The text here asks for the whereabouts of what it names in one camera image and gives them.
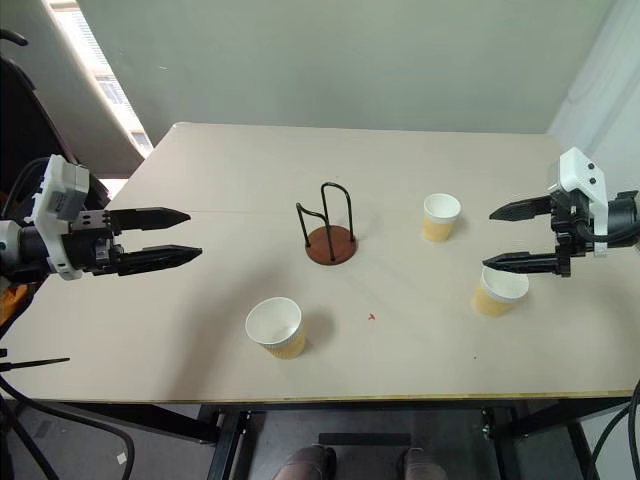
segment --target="window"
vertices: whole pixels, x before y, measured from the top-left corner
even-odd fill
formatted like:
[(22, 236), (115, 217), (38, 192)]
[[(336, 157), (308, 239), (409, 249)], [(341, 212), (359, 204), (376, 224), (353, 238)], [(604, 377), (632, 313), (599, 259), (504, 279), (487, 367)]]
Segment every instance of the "window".
[(49, 0), (58, 25), (88, 72), (96, 79), (114, 116), (146, 157), (153, 146), (127, 96), (104, 57), (87, 21), (75, 1)]

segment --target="paper cup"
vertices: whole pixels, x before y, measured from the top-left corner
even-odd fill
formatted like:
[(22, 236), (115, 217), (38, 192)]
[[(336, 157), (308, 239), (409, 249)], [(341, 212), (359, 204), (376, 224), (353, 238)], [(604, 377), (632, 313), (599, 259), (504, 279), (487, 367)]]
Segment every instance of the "paper cup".
[(453, 224), (462, 206), (448, 193), (434, 193), (424, 199), (422, 238), (431, 242), (444, 242), (449, 238)]
[(247, 335), (278, 358), (294, 358), (304, 350), (302, 311), (290, 298), (260, 302), (247, 315)]
[(528, 291), (526, 275), (483, 267), (473, 305), (480, 313), (497, 317), (510, 310)]

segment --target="shoe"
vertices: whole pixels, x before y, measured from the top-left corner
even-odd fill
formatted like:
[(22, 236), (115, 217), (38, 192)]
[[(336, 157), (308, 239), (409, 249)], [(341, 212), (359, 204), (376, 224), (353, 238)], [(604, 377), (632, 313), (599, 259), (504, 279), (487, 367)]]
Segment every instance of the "shoe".
[(336, 464), (333, 448), (322, 445), (302, 448), (289, 457), (273, 480), (334, 480)]
[(402, 452), (396, 463), (398, 480), (447, 480), (447, 472), (422, 448)]

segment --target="white table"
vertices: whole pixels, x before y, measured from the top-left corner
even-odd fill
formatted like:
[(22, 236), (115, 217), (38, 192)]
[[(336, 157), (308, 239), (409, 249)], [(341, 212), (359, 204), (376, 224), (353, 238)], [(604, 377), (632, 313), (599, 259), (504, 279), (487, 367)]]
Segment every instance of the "white table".
[[(640, 365), (633, 249), (576, 259), (571, 279), (531, 276), (526, 301), (503, 317), (470, 305), (481, 260), (552, 251), (548, 217), (488, 215), (543, 195), (560, 153), (546, 135), (177, 124), (109, 208), (192, 216), (126, 233), (127, 251), (172, 243), (204, 253), (138, 276), (50, 278), (3, 346), (14, 362), (71, 362), (6, 378), (32, 397), (71, 401), (627, 395)], [(297, 201), (320, 210), (327, 180), (349, 190), (359, 241), (334, 267), (307, 258), (295, 211)], [(463, 213), (447, 243), (430, 244), (422, 200), (438, 191)], [(344, 197), (330, 192), (329, 208), (345, 225)], [(271, 296), (303, 310), (309, 341), (297, 359), (245, 335), (245, 315)]]

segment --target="wire cup holder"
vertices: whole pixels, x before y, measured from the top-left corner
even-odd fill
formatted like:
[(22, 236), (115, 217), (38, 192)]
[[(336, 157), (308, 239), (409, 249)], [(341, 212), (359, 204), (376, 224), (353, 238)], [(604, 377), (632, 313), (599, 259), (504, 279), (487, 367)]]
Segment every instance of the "wire cup holder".
[[(337, 225), (331, 225), (329, 211), (327, 209), (326, 187), (334, 187), (342, 191), (347, 199), (347, 210), (349, 212), (349, 230)], [(296, 203), (300, 226), (304, 235), (304, 245), (307, 255), (311, 260), (321, 265), (338, 265), (346, 262), (358, 249), (358, 242), (353, 235), (353, 215), (351, 212), (351, 197), (349, 192), (337, 183), (324, 182), (320, 187), (322, 195), (322, 207), (324, 215), (318, 212), (307, 210), (300, 203)], [(311, 234), (307, 234), (307, 227), (304, 223), (303, 213), (317, 217), (324, 223), (323, 227), (316, 228)]]

